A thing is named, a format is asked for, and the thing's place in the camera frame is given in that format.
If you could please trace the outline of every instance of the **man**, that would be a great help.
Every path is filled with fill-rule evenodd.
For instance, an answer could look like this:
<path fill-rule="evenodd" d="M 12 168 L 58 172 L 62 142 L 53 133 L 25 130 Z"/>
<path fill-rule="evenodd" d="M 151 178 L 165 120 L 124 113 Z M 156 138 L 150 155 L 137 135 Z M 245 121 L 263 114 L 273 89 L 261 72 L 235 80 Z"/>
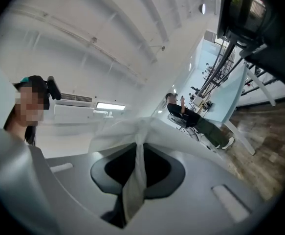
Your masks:
<path fill-rule="evenodd" d="M 197 131 L 204 134 L 206 138 L 215 146 L 216 149 L 227 149 L 234 142 L 234 138 L 226 138 L 214 124 L 206 121 L 199 114 L 185 107 L 185 98 L 180 100 L 181 106 L 177 105 L 176 95 L 168 93 L 165 96 L 167 109 L 170 114 L 186 121 L 186 127 L 194 127 Z"/>

